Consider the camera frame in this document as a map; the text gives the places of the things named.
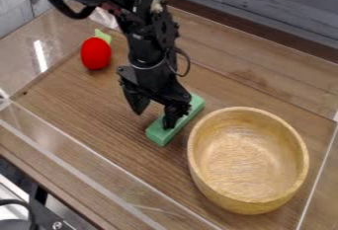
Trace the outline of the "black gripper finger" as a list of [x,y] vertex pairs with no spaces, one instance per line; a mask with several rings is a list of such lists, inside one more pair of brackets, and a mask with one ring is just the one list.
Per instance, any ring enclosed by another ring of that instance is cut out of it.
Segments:
[[141,115],[151,102],[149,91],[135,85],[125,84],[123,92],[134,113]]
[[176,106],[170,105],[165,108],[166,114],[164,117],[164,128],[174,129],[177,122],[189,115],[190,105]]

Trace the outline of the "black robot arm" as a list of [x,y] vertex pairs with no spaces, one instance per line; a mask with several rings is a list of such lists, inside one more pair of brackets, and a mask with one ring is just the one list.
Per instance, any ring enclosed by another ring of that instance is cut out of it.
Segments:
[[133,111],[142,114],[151,102],[165,106],[164,128],[173,129],[190,113],[192,95],[178,79],[180,24],[168,0],[49,0],[70,18],[83,20],[98,8],[114,15],[127,39],[129,62],[118,68],[121,85]]

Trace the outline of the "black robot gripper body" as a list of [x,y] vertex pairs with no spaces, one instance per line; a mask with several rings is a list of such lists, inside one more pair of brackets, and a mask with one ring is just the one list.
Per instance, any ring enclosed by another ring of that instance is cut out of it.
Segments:
[[189,105],[192,95],[178,82],[177,57],[170,55],[158,64],[133,60],[129,66],[119,66],[121,85],[135,85],[149,91],[151,102],[164,106]]

